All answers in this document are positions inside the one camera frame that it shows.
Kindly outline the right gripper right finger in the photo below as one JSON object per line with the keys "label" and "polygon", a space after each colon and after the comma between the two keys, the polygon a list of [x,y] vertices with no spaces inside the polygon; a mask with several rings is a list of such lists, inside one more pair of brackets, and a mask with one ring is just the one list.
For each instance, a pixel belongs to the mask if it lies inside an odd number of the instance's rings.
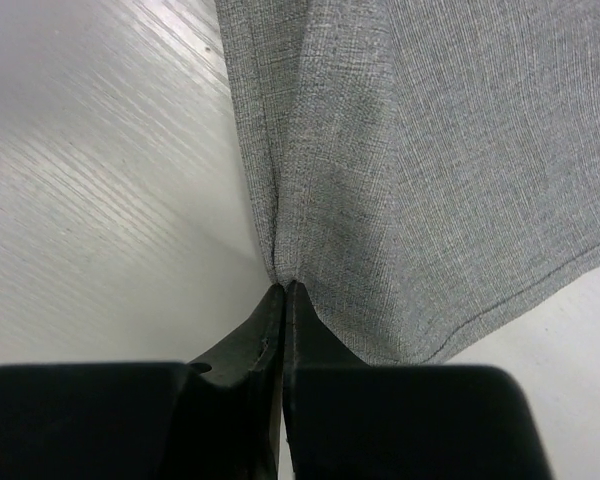
{"label": "right gripper right finger", "polygon": [[371,366],[286,295],[283,410],[299,479],[548,479],[519,384],[490,366]]}

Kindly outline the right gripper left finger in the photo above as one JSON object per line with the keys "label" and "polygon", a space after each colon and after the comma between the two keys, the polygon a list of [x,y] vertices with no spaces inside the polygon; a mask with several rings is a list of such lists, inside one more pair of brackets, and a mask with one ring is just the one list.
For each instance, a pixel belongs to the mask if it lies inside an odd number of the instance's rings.
{"label": "right gripper left finger", "polygon": [[284,290],[189,363],[0,365],[0,479],[274,479]]}

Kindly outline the grey cloth napkin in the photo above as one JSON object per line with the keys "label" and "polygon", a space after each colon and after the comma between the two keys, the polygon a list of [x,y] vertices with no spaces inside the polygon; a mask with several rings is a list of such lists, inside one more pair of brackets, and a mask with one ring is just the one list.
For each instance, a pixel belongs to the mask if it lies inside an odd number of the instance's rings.
{"label": "grey cloth napkin", "polygon": [[220,1],[266,270],[438,363],[600,266],[600,1]]}

